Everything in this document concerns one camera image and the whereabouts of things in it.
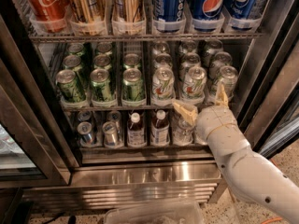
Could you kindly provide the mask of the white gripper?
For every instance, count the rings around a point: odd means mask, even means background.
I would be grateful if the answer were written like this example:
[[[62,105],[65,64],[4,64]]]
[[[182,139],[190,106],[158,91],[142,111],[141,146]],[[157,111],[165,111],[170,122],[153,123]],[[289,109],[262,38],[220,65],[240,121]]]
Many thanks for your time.
[[[172,105],[186,122],[190,125],[196,123],[196,131],[202,139],[207,139],[214,130],[222,126],[237,124],[234,114],[228,108],[228,96],[221,82],[217,87],[215,105],[204,108],[199,114],[196,106],[180,100],[173,99]]]

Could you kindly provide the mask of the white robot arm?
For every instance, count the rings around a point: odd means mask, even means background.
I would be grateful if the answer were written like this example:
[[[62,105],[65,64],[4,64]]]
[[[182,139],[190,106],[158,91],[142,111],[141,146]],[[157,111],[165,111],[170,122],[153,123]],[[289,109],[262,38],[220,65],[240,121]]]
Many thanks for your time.
[[[299,224],[299,187],[270,160],[252,150],[228,106],[224,87],[217,90],[216,104],[199,110],[180,100],[175,110],[207,142],[214,159],[235,197],[257,203],[291,224]]]

